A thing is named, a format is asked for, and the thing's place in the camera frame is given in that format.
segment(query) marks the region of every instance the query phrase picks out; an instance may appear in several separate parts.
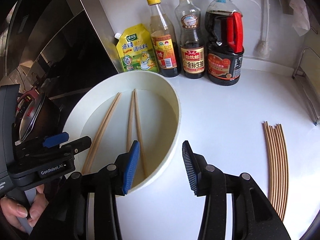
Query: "white backsplash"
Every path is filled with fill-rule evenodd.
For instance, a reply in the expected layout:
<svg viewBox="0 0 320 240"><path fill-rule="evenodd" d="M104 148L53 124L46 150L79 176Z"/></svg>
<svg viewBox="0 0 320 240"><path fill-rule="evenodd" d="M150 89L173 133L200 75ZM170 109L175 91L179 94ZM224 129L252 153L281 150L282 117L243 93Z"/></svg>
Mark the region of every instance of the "white backsplash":
<svg viewBox="0 0 320 240"><path fill-rule="evenodd" d="M100 0L115 33L122 33L126 28L143 23L149 26L150 11L146 0ZM161 0L161 5L173 22L177 39L180 28L174 15L174 9L179 0ZM202 30L204 36L204 13L213 0L193 0L202 11ZM232 0L241 10L244 25L244 55L256 57L255 47L258 44L262 29L263 0ZM301 52L304 37L299 37L292 28L292 15L282 13L278 0L270 0L270 31L269 47L270 62L288 67L295 67L295 62Z"/></svg>

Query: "yellow bottle cap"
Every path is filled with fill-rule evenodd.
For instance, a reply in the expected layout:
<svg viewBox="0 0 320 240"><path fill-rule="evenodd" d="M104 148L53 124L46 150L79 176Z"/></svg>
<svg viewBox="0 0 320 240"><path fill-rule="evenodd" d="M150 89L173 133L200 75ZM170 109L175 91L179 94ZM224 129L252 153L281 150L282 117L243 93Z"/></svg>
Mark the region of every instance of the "yellow bottle cap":
<svg viewBox="0 0 320 240"><path fill-rule="evenodd" d="M161 3L161 0L147 0L148 5L153 5L153 4L157 4L157 3Z"/></svg>

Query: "white table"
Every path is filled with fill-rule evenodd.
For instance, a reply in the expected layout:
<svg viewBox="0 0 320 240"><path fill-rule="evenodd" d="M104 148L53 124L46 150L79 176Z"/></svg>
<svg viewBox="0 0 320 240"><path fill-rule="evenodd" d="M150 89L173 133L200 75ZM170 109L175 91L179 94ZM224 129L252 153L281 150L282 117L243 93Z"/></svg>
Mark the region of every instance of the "white table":
<svg viewBox="0 0 320 240"><path fill-rule="evenodd" d="M244 60L243 68L249 65L252 60ZM190 189L181 154L184 140L224 173L251 174L267 194L264 121L284 128L289 162L284 224L292 240L304 234L320 208L320 128L312 123L290 70L276 71L286 75L243 69L240 81L231 87L215 85L207 77L168 79L181 101L179 144L169 167L155 182L117 198L124 240L197 239L205 197L194 196ZM226 239L232 236L231 204L228 196Z"/></svg>

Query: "bundle of chopsticks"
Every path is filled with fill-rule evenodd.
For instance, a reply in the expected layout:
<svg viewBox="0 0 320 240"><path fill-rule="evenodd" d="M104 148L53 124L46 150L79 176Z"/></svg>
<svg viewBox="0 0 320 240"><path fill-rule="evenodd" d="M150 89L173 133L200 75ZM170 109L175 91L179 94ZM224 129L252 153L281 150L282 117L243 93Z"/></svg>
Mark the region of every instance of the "bundle of chopsticks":
<svg viewBox="0 0 320 240"><path fill-rule="evenodd" d="M104 116L100 127L98 128L98 131L93 139L93 142L91 144L91 147L89 149L89 152L87 154L87 157L84 161L84 165L82 167L81 173L83 175L89 174L91 170L91 166L93 163L93 160L95 158L95 155L97 153L97 150L99 148L100 142L102 140L102 137L104 135L104 132L106 131L106 128L109 124L109 121L112 117L113 112L116 109L116 106L121 98L122 93L118 93L115 97L115 99L112 101L111 106L109 107L106 115ZM132 118L133 118L133 107L135 105L135 112L136 112L136 123L137 123L137 133L138 133L138 141L140 142L140 158L142 161L143 166L143 173L145 175L145 178L147 177L146 174L146 168L145 168L145 162L144 162L144 153L143 153L143 143L142 143L142 132L141 132L141 124L140 124L140 115L139 115L139 105L138 105L138 95L137 90L135 89L132 92L131 97L131 103L130 103L130 112L129 112L129 124L128 124L128 135L127 135L127 152L129 152L131 144L132 144Z"/></svg>
<svg viewBox="0 0 320 240"><path fill-rule="evenodd" d="M263 123L268 149L268 199L283 221L288 199L288 158L281 124L275 128Z"/></svg>

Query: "yellow pouch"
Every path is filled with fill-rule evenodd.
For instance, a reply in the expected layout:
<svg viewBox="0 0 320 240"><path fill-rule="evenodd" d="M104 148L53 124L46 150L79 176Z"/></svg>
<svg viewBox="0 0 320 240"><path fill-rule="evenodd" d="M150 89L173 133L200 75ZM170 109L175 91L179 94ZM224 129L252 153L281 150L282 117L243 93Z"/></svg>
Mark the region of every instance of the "yellow pouch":
<svg viewBox="0 0 320 240"><path fill-rule="evenodd" d="M148 70L159 72L150 33L143 24L124 31L117 44L124 71Z"/></svg>

